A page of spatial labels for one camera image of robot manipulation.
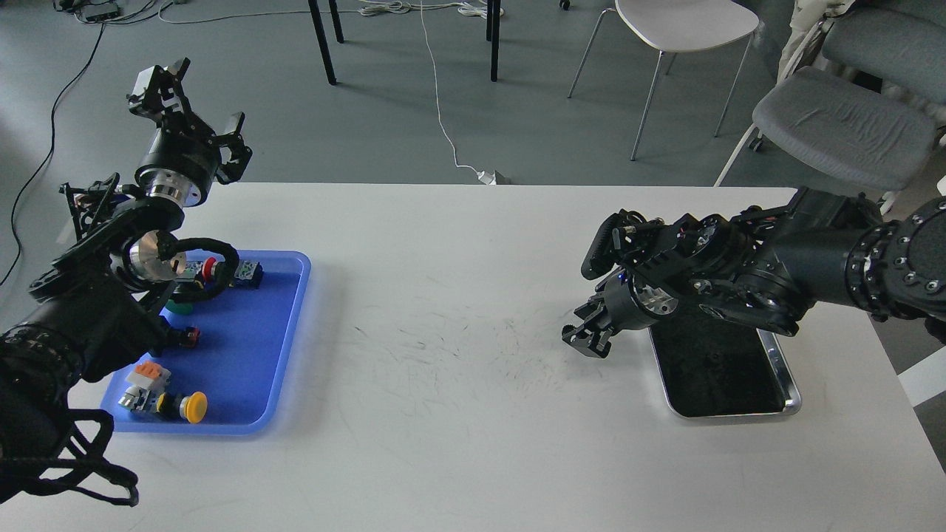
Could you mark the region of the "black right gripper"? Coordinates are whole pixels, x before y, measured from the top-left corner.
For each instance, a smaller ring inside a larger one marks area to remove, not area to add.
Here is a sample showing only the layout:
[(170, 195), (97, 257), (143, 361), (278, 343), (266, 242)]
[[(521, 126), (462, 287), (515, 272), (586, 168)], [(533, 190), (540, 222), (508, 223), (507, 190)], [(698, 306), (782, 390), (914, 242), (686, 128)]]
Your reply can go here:
[(614, 273), (595, 286), (595, 301), (574, 310), (581, 324), (565, 324), (562, 340), (582, 354), (605, 359), (610, 337), (622, 330), (644, 330), (676, 312), (679, 300), (629, 273)]

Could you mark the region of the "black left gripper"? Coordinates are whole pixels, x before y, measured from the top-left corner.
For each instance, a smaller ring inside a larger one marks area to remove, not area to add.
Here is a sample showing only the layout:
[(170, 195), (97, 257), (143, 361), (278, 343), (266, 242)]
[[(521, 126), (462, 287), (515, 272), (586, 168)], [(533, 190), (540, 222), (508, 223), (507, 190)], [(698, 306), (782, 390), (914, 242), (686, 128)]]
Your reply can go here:
[[(244, 112), (232, 114), (219, 134), (193, 114), (180, 84), (190, 64), (189, 58), (180, 58), (168, 67), (145, 69), (127, 95), (129, 111), (157, 126), (151, 148), (135, 172), (135, 182), (149, 195), (165, 193), (161, 188), (174, 188), (170, 196), (183, 208), (202, 205), (214, 177), (223, 185), (239, 182), (253, 155), (241, 134)], [(220, 149), (229, 152), (224, 163)]]

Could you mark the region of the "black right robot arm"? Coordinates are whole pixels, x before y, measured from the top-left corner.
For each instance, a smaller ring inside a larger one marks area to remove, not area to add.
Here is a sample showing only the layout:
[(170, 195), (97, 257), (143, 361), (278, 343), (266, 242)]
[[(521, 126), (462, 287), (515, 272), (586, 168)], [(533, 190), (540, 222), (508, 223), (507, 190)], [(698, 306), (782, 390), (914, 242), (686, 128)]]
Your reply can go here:
[(794, 336), (818, 302), (874, 320), (922, 318), (944, 341), (942, 196), (902, 221), (877, 203), (800, 188), (787, 205), (674, 223), (619, 210), (600, 225), (581, 266), (597, 280), (562, 330), (566, 344), (604, 359), (610, 338), (668, 319), (683, 303), (726, 322)]

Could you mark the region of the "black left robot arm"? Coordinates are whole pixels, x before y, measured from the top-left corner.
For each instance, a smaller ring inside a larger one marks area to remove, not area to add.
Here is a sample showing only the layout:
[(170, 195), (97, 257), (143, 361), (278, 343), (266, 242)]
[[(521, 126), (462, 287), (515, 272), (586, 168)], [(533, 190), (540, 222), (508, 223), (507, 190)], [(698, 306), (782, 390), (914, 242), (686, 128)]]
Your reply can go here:
[(148, 352), (195, 344), (198, 331), (172, 329), (161, 310), (215, 299), (239, 268), (228, 243), (174, 235), (185, 208), (202, 205), (213, 181), (239, 181), (253, 154), (243, 112), (215, 132), (192, 110), (182, 88), (189, 64), (145, 69), (128, 95), (129, 111), (156, 126), (135, 184), (114, 174), (61, 186), (77, 242), (30, 284), (37, 309), (2, 336), (2, 499), (90, 495), (81, 484), (97, 474), (127, 491), (109, 504), (138, 504), (136, 474), (104, 457), (114, 418), (72, 409), (67, 396)]

